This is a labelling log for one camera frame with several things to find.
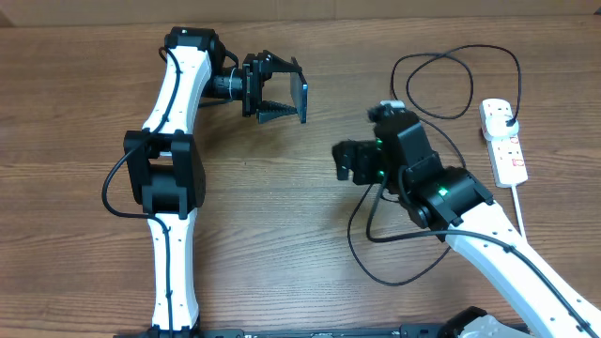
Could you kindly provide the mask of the Samsung Galaxy smartphone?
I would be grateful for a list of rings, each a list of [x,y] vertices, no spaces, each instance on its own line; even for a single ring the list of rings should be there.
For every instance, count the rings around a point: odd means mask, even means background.
[[[305,124],[308,108],[308,83],[301,72],[290,74],[290,95],[300,123]]]

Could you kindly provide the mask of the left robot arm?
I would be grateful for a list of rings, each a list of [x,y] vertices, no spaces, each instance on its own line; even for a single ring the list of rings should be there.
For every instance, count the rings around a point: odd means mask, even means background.
[[[124,138],[132,194],[153,238],[156,298],[144,335],[198,337],[193,232],[206,173],[193,137],[197,112],[238,100],[260,124],[287,115],[304,122],[308,84],[296,59],[263,51],[238,61],[212,29],[175,26],[162,48],[166,72],[153,112]]]

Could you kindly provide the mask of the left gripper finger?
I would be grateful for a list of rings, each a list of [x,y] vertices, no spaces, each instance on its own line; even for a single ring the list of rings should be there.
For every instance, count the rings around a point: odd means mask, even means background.
[[[264,124],[273,119],[287,115],[296,115],[297,113],[298,110],[294,106],[276,101],[264,100],[257,106],[256,117],[259,124]]]
[[[270,54],[270,73],[301,73],[301,66],[295,57],[286,61],[276,54]]]

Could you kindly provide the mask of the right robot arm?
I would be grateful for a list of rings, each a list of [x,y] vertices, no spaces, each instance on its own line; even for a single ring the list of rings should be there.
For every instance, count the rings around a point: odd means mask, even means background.
[[[397,195],[419,231],[374,243],[436,237],[473,264],[537,337],[597,337],[600,311],[570,286],[513,227],[464,167],[444,166],[421,119],[390,103],[369,110],[375,137],[331,149],[340,180]]]

